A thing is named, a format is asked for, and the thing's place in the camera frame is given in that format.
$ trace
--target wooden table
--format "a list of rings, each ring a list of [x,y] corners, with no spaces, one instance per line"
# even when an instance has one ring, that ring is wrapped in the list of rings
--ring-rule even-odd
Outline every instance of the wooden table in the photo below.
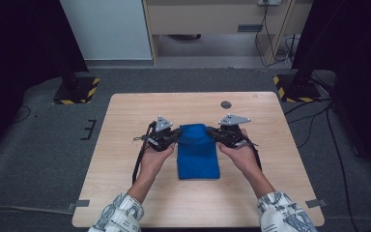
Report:
[[[229,101],[232,107],[221,107]],[[102,125],[98,144],[72,223],[92,226],[103,208],[131,186],[131,174],[142,141],[133,138],[146,132],[162,115],[173,129],[203,123],[218,127],[228,113],[248,117],[241,125],[258,144],[263,171],[276,189],[301,204],[316,226],[324,223],[319,207],[308,209],[305,201],[315,193],[300,159],[278,98],[272,92],[116,94]],[[142,227],[250,227],[259,226],[257,199],[243,174],[217,150],[221,178],[214,181],[178,179],[177,149],[167,159],[145,202]]]

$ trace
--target metal bracket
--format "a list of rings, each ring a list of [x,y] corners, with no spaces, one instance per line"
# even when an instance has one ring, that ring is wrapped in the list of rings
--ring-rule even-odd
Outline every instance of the metal bracket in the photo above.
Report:
[[[173,126],[173,123],[161,117],[161,115],[158,115],[157,124],[156,124],[156,132],[164,131],[170,128],[171,126]]]
[[[76,207],[89,207],[90,200],[76,200],[75,203],[68,204],[68,211],[74,212]]]
[[[240,116],[233,115],[233,114],[228,114],[223,119],[221,119],[221,121],[219,121],[218,123],[223,126],[233,126],[233,125],[248,123],[248,122],[251,122],[251,119],[240,117]]]
[[[308,208],[314,208],[314,207],[325,207],[328,205],[328,202],[326,199],[314,199],[310,201],[305,201]]]

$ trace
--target yellow and black hazard tape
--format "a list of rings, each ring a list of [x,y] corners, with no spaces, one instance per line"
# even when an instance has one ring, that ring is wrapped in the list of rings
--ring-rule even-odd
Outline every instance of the yellow and black hazard tape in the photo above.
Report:
[[[282,102],[317,102],[320,98],[288,98],[285,95],[285,90],[281,85],[281,81],[279,80],[278,76],[273,77],[273,83],[278,90],[279,97],[281,98]]]
[[[92,97],[95,95],[96,89],[98,88],[100,78],[93,78],[93,82],[90,86],[90,89],[87,92],[87,96],[84,99],[61,99],[61,100],[53,100],[54,104],[75,104],[75,103],[88,103],[92,100]]]
[[[89,101],[92,100],[92,97],[93,97],[93,95],[96,92],[96,88],[98,88],[99,81],[100,81],[100,78],[95,78],[93,80],[92,89],[87,94],[87,98],[86,98],[86,102],[85,103],[87,103],[87,102],[89,102]]]

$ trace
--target cable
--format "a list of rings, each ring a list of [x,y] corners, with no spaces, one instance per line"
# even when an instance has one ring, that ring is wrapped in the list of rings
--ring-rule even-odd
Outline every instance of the cable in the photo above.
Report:
[[[294,121],[288,123],[288,124],[291,124],[291,123],[295,123],[295,122],[298,122],[298,121],[303,120],[303,119],[312,118],[311,123],[309,125],[308,136],[306,137],[305,141],[302,142],[302,144],[300,144],[299,146],[297,146],[297,148],[303,147],[309,141],[309,138],[310,138],[311,132],[312,132],[312,125],[313,125],[313,122],[314,122],[315,117],[318,116],[318,115],[321,115],[322,113],[324,113],[324,111],[328,110],[331,105],[332,105],[332,102],[327,107],[325,107],[323,110],[321,110],[320,112],[318,112],[316,114],[313,114],[313,115],[310,115],[310,116],[306,116],[306,117],[302,117],[300,119],[297,119],[297,120],[294,120]]]
[[[304,103],[302,103],[302,104],[300,104],[300,105],[297,105],[297,106],[295,106],[294,108],[288,110],[286,113],[284,113],[284,115],[287,115],[287,114],[291,113],[292,111],[294,111],[294,110],[296,110],[296,109],[298,109],[298,108],[300,108],[300,107],[302,107],[302,106],[304,106],[304,105],[306,105],[306,104],[309,104],[309,103],[314,103],[314,102],[323,102],[323,101],[330,101],[330,100],[331,100],[331,99],[320,99],[320,100],[318,100],[318,101],[308,101],[308,102],[304,102]]]
[[[273,59],[276,60],[276,62],[274,62],[274,63],[272,63],[272,64],[270,64],[270,65],[266,65],[266,64],[264,63],[263,59],[262,59],[261,51],[260,51],[260,49],[259,49],[259,47],[258,47],[258,33],[255,35],[255,40],[254,40],[254,41],[255,41],[255,46],[256,46],[256,48],[257,48],[257,51],[258,51],[258,53],[259,53],[259,55],[260,55],[261,63],[263,64],[264,67],[271,67],[271,66],[273,66],[273,65],[275,65],[275,64],[278,64],[278,63],[280,63],[280,62],[285,61],[285,59],[278,60],[278,59],[276,59],[276,57],[275,57],[275,55],[274,55],[274,50],[273,50],[273,47],[272,47],[272,41],[271,41],[271,35],[270,35],[270,32],[268,31],[268,27],[267,27],[267,13],[268,13],[268,5],[269,5],[268,0],[265,0],[264,3],[265,3],[265,5],[264,5],[264,6],[265,6],[265,7],[264,7],[265,12],[264,12],[263,20],[262,20],[262,22],[261,22],[261,28],[265,27],[265,29],[266,29],[266,32],[267,32],[267,35],[268,35],[268,39],[269,39],[269,41],[270,41],[270,45],[271,45],[271,53],[272,53],[272,57],[273,57]]]
[[[288,68],[288,69],[291,69],[292,68],[292,64],[294,63],[294,60],[293,60],[293,56],[295,55],[296,52],[293,52],[294,50],[294,42],[295,40],[299,40],[298,38],[295,38],[295,34],[293,37],[291,38],[286,38],[285,39],[285,46],[288,48],[288,50],[285,50],[285,66]],[[288,46],[288,41],[289,40],[292,40],[291,42],[291,46]]]
[[[137,157],[137,161],[135,162],[135,166],[134,166],[134,170],[133,170],[133,174],[132,174],[132,177],[131,177],[131,183],[134,184],[134,182],[136,181],[137,179],[137,172],[138,172],[138,168],[140,167],[140,162],[141,160],[143,159],[143,155],[144,155],[144,152],[146,151],[146,146],[147,146],[147,143],[148,143],[148,139],[147,137],[149,136],[150,134],[150,129],[155,127],[156,126],[156,121],[153,121],[149,127],[147,128],[147,131],[146,131],[146,134],[143,135],[142,137],[144,138],[143,139],[143,145],[141,146],[141,149],[140,149],[140,152],[138,154],[138,157]]]
[[[322,80],[315,71],[311,74],[311,79],[315,84],[317,84],[322,90],[324,90],[327,94],[331,94],[333,92],[333,88],[336,85],[337,76],[335,76],[335,79],[333,80],[333,85],[326,83],[324,80]]]
[[[252,151],[254,152],[254,156],[255,156],[255,160],[257,161],[257,164],[258,164],[258,167],[260,168],[260,170],[262,171],[262,164],[261,164],[261,161],[260,161],[260,156],[258,155],[258,150],[255,148],[255,146],[258,146],[256,145],[255,143],[253,143],[251,141],[251,139],[248,138],[248,136],[246,136],[245,134],[243,133],[239,133],[239,135],[245,139],[245,141],[248,143],[249,147],[252,149]]]
[[[15,123],[20,123],[20,122],[22,122],[23,120],[27,119],[27,118],[29,117],[29,115],[31,115],[32,110],[31,110],[28,106],[23,105],[21,108],[26,108],[26,109],[28,110],[28,114],[27,114],[25,117],[23,117],[22,119],[19,119],[19,120],[13,121],[13,122],[12,122],[13,124],[15,124]]]
[[[335,138],[335,135],[333,133],[332,126],[330,124],[329,110],[327,110],[327,121],[328,121],[330,135],[332,136],[333,143],[334,143],[335,149],[336,149],[336,154],[338,156],[340,167],[341,167],[341,170],[342,170],[343,183],[344,183],[344,186],[345,186],[346,204],[347,204],[347,207],[348,207],[349,217],[351,218],[352,226],[354,227],[355,231],[358,232],[357,225],[356,225],[355,220],[354,220],[354,215],[352,214],[351,201],[349,199],[348,182],[346,181],[346,174],[345,174],[345,168],[343,166],[342,156],[339,152],[339,148],[338,148],[338,145],[337,145],[337,142],[336,142],[336,138]]]

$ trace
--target gray floor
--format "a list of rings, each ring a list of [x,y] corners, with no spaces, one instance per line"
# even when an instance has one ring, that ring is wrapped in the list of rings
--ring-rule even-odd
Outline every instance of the gray floor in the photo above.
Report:
[[[271,78],[290,73],[287,64],[271,67],[261,64],[253,43],[254,35],[204,36],[196,41],[164,37],[156,66],[120,66],[115,69],[91,69],[100,77],[100,85],[88,104],[53,105],[51,100],[60,78],[33,87],[25,95],[24,105],[0,144],[0,205],[67,211],[68,203],[78,199],[91,155],[96,146],[108,101],[114,93],[273,91]],[[334,73],[318,71],[328,82]],[[300,105],[282,102],[285,112]],[[320,112],[328,101],[305,105],[287,115],[287,121]],[[98,123],[92,138],[84,128]],[[347,186],[344,185],[339,158],[330,135],[326,114],[290,123],[300,156],[323,207],[326,223],[319,231],[355,231],[345,195],[358,231],[371,230],[371,161],[354,155],[340,119],[332,111],[329,120],[343,160]],[[0,211],[0,231],[84,231],[73,228],[71,216],[62,214]],[[223,229],[210,231],[253,231]]]

